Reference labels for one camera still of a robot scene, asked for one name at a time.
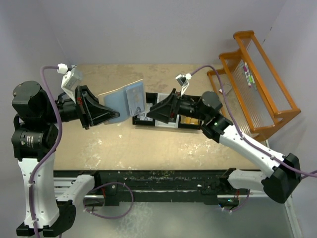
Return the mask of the white credit card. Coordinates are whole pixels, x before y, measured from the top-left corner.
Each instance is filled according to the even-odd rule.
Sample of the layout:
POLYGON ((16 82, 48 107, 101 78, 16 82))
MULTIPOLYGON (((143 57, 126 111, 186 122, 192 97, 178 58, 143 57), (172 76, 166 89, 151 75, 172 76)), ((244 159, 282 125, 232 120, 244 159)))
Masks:
POLYGON ((126 90, 129 113, 132 117, 143 113, 145 106, 145 93, 143 84, 132 85, 126 90))

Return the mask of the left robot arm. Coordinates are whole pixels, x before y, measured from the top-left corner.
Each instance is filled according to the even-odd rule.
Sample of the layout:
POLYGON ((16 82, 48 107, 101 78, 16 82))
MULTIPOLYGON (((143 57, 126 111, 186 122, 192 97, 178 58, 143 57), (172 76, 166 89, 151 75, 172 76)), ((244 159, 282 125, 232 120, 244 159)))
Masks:
POLYGON ((101 105, 87 86, 78 86, 74 99, 50 101, 36 81, 15 87, 12 106, 16 116, 11 142, 23 175, 26 198, 25 220, 17 228, 17 235, 60 236, 72 227, 85 195, 99 193, 102 182, 97 174, 82 174, 61 195, 56 194, 53 167, 61 139, 56 118, 63 122, 80 120, 83 128, 89 129, 117 118, 119 112, 101 105))

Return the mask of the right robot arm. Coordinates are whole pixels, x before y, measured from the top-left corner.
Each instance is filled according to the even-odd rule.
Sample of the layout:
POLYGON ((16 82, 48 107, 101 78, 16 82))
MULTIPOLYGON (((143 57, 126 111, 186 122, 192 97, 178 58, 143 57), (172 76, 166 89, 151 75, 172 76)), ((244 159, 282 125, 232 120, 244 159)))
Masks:
POLYGON ((163 101, 150 108, 147 116, 163 123, 171 122, 177 115, 201 120, 201 130, 208 139, 236 151, 259 168, 258 171, 228 169, 220 182, 224 193, 232 194, 237 189, 257 190, 277 203, 285 203, 302 180, 298 157, 273 151, 242 133, 220 113, 221 108, 215 92, 204 92, 194 101, 173 89, 163 101))

